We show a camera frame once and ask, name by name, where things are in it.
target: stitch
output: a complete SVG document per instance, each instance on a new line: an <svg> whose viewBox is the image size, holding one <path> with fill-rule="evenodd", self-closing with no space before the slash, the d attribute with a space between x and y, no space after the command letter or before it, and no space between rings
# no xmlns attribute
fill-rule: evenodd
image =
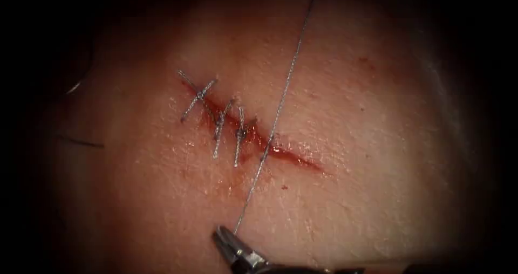
<svg viewBox="0 0 518 274"><path fill-rule="evenodd" d="M212 156L213 159L217 158L217 149L220 146L221 132L223 131L225 116L227 115L227 112L229 111L232 104L234 104L234 102L234 99L230 99L230 101L228 101L227 105L225 106L223 112L220 111L220 116L216 120L216 128L214 129L214 140L216 141L216 147L214 148L214 154Z"/></svg>
<svg viewBox="0 0 518 274"><path fill-rule="evenodd" d="M207 113L209 114L210 118L212 119L212 122L216 123L216 119L214 117L214 114L212 113L212 111L210 110L209 106L205 102L204 97L205 97L205 95L207 95L207 92L209 91L209 89L217 82L217 79L212 79L207 84L207 86L205 86L205 88L203 88L202 90L198 90L196 85L194 85L194 83L192 83L189 80L189 78L187 78L187 76L185 75L184 72L182 72L181 70L178 70L178 74L185 79L185 81L189 84L189 86L191 86L194 89L194 91L196 91L196 96L194 97L193 101L191 101L191 103L190 103L189 107L187 108L187 110L185 110L185 112L183 113L182 118L180 118L180 122L183 123L185 121L185 118L187 117L187 114L193 109L193 107L196 104L196 102L201 101L203 103L203 106L204 106L205 110L207 111Z"/></svg>

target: surgical suture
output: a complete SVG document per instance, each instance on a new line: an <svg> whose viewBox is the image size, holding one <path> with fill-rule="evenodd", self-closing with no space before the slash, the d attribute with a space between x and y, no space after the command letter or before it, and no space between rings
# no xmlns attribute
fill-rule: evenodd
<svg viewBox="0 0 518 274"><path fill-rule="evenodd" d="M232 106L232 104L234 104L234 99L231 99L230 101L228 101L227 105L225 106L225 109L223 110L223 112L221 112L221 111L219 112L220 115L216 120L216 128L214 129L214 140L216 141L216 147L214 148L214 154L212 156L214 159L217 158L217 149L220 146L221 132L223 131L223 125L225 123L225 116L227 115L227 112L230 109L230 107Z"/></svg>
<svg viewBox="0 0 518 274"><path fill-rule="evenodd" d="M209 114L210 116L210 119L212 120L213 123L216 123L216 119L214 117L214 114L212 113L212 111L210 110L209 106L207 105L207 103L205 102L204 98L205 98L205 95L207 95L207 92L209 91L209 89L217 82L217 79L213 79L211 80L207 86L205 86L205 88L203 89L198 89L196 87L196 85L194 85L193 82L191 82L191 80L189 80L189 78L187 78L187 76L185 75L184 72L182 72L181 70L178 70L178 74L180 76L183 77L183 79L185 79L185 81L187 82L187 84L189 84L189 86L191 86L194 91L196 91L196 96L194 97L193 101L191 101L189 107L187 108L187 110L185 110L185 112L183 113L182 115L182 118L180 119L180 122L184 122L185 121L185 118L187 117L187 114L193 109L194 105L196 104L196 102L198 101L201 101L205 110L207 111L207 113Z"/></svg>
<svg viewBox="0 0 518 274"><path fill-rule="evenodd" d="M239 158L239 147L241 142L246 138L247 131L244 127L244 111L243 107L239 106L239 128L236 130L237 144L236 144L236 154L234 158L234 167L237 167L237 159Z"/></svg>

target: pink skin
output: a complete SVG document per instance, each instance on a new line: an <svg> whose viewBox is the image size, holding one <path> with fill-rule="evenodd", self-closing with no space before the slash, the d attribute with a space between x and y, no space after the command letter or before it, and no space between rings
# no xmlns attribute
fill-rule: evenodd
<svg viewBox="0 0 518 274"><path fill-rule="evenodd" d="M157 4L104 27L93 71L48 111L55 129L105 145L47 147L75 269L227 271L210 233L234 227L260 152L234 168L226 124L214 160L201 104L180 123L193 95L176 71L200 87L217 78L208 97L235 98L268 135L309 0L193 2L181 15ZM425 22L387 10L315 1L276 143L322 171L268 158L238 232L274 262L335 268L471 246L473 193L462 188L483 146L466 131L473 112Z"/></svg>

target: dark background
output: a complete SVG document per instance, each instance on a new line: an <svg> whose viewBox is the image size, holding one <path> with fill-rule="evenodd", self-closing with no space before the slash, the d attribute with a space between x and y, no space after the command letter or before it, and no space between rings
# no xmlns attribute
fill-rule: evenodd
<svg viewBox="0 0 518 274"><path fill-rule="evenodd" d="M45 135L34 132L42 109L56 101L69 90L90 68L89 59L95 58L94 39L103 24L117 17L138 15L146 6L161 1L175 1L178 10L186 8L188 0L17 0L17 4L4 9L12 17L4 27L14 32L5 38L14 44L11 68L16 70L12 79L5 80L8 110L8 127L14 136L8 137L9 155L13 161L4 178L5 200L8 210L4 215L4 233L7 236L7 264L4 269L15 272L63 272L73 267L66 253L59 251L56 230L62 229L59 213L53 211L51 188L45 182L44 172L39 172L41 150L38 139ZM506 156L503 133L504 107L502 87L511 76L503 77L502 59L506 58L504 36L506 22L502 0L396 0L412 2L424 10L423 16L435 22L448 46L458 54L468 68L469 82L460 83L475 98L475 103L491 124L489 138L492 144L491 162L495 163L494 178L504 181ZM73 55L83 53L76 68ZM503 229L503 209L495 207L487 221L490 229L486 244L469 257L474 262L494 263L505 257L500 242L509 231Z"/></svg>

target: incision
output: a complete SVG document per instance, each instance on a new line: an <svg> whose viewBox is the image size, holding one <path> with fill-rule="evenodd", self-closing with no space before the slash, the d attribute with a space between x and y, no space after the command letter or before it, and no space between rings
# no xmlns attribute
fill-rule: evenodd
<svg viewBox="0 0 518 274"><path fill-rule="evenodd" d="M208 127L209 129L214 130L214 141L216 142L213 154L214 159L217 158L217 152L219 149L224 124L228 124L230 126L230 130L232 131L231 135L237 139L234 167L237 167L239 162L245 163L253 155L257 154L258 152L263 152L266 149L267 139L265 136L262 136L258 132L256 117L246 121L244 107L239 105L237 106L239 114L238 118L233 116L230 111L236 103L234 99L230 99L225 106L219 106L210 99L208 91L217 82L216 79L210 81L204 89L199 90L196 85L194 85L191 80L189 80L184 72L178 70L178 74L184 79L182 82L184 86L189 89L190 93L194 94L193 101L181 116L180 121L184 122L185 118L193 109L194 105L198 101L202 102L206 116L209 118ZM319 164L316 160L297 155L287 149L284 149L284 147L287 146L283 145L277 140L274 140L268 148L268 155L277 159L288 161L294 165L307 168L314 172L323 173L322 165Z"/></svg>

